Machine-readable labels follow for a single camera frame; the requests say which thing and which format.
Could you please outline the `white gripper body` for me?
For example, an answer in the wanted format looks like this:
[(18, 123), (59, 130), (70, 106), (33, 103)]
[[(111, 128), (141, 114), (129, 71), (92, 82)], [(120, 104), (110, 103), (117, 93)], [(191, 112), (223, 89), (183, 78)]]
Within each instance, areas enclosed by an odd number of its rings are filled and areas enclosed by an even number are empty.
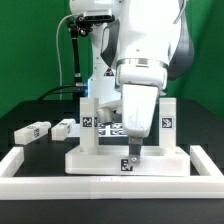
[(123, 85), (122, 123), (126, 135), (136, 138), (149, 135), (157, 97), (157, 87)]

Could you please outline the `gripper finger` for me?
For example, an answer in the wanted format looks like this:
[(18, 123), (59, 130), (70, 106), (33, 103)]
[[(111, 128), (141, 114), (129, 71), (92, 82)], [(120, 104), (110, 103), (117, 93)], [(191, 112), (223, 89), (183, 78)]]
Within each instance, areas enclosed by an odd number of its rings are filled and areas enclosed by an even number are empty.
[(143, 139), (139, 137), (129, 137), (129, 159), (132, 164), (140, 163), (141, 147)]

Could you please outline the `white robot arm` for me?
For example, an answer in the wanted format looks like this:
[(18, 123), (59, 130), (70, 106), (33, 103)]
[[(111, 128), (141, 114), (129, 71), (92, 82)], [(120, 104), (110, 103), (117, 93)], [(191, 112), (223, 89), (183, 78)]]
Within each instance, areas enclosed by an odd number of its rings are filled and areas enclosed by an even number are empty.
[(129, 137), (129, 158), (140, 162), (143, 139), (151, 129), (155, 105), (167, 82), (192, 65), (187, 0), (70, 0), (81, 36), (105, 26), (100, 56), (116, 70), (122, 97), (122, 123)]

